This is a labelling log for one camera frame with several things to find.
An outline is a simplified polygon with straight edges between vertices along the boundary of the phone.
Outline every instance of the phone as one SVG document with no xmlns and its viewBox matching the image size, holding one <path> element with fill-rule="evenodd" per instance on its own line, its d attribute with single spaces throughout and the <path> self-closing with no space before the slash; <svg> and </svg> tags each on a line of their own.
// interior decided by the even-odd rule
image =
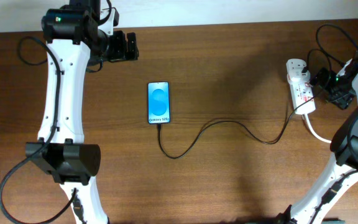
<svg viewBox="0 0 358 224">
<path fill-rule="evenodd" d="M 168 82 L 149 83 L 149 124 L 171 121 Z"/>
</svg>

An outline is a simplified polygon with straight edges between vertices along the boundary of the white wall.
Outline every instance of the white wall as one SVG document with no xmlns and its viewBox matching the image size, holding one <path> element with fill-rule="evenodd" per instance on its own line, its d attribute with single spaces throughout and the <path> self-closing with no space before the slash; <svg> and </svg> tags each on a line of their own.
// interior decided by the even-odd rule
<svg viewBox="0 0 358 224">
<path fill-rule="evenodd" d="M 0 32 L 40 30 L 68 0 L 0 0 Z M 358 18 L 358 0 L 112 0 L 119 27 Z M 107 7 L 102 0 L 102 7 Z"/>
</svg>

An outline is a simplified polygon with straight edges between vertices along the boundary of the wood grain surface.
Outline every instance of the wood grain surface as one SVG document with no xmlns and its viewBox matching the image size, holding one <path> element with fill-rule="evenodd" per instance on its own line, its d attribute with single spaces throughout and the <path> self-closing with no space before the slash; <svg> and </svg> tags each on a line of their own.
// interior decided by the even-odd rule
<svg viewBox="0 0 358 224">
<path fill-rule="evenodd" d="M 358 20 L 331 21 L 358 43 Z M 163 125 L 163 145 L 179 155 L 200 127 L 215 118 L 244 122 L 262 139 L 274 139 L 292 109 L 285 63 L 317 47 L 314 32 L 324 21 L 125 29 L 136 32 L 140 58 L 106 64 L 87 74 L 83 97 L 85 142 L 102 150 L 98 189 L 113 223 L 219 223 L 274 217 L 301 199 L 323 171 L 329 145 L 314 138 L 295 116 L 282 140 L 261 144 L 240 127 L 207 130 L 194 149 L 173 161 L 157 144 L 147 122 L 147 84 L 170 83 L 172 122 Z M 0 34 L 0 181 L 35 141 L 45 105 L 47 66 L 29 67 L 16 57 L 25 35 Z M 341 60 L 355 49 L 336 30 L 321 43 Z M 24 56 L 43 60 L 35 44 Z M 311 71 L 326 65 L 314 55 Z M 322 98 L 310 115 L 318 134 L 331 138 L 356 106 L 341 111 Z M 25 222 L 50 218 L 67 202 L 51 176 L 29 163 L 9 179 L 4 201 Z M 358 184 L 328 218 L 358 223 Z M 73 223 L 72 212 L 56 223 Z M 8 223 L 0 211 L 0 223 Z"/>
</svg>

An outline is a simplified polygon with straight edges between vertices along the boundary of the white power strip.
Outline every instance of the white power strip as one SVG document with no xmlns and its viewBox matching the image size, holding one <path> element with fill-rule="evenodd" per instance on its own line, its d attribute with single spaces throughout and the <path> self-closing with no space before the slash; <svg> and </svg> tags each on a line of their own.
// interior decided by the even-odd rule
<svg viewBox="0 0 358 224">
<path fill-rule="evenodd" d="M 302 73 L 303 68 L 306 67 L 306 62 L 301 59 L 290 59 L 287 61 L 287 80 L 290 84 L 292 103 L 294 109 L 310 100 L 313 97 L 311 91 L 310 72 Z M 316 109 L 314 100 L 311 100 L 298 108 L 296 114 L 308 114 Z"/>
</svg>

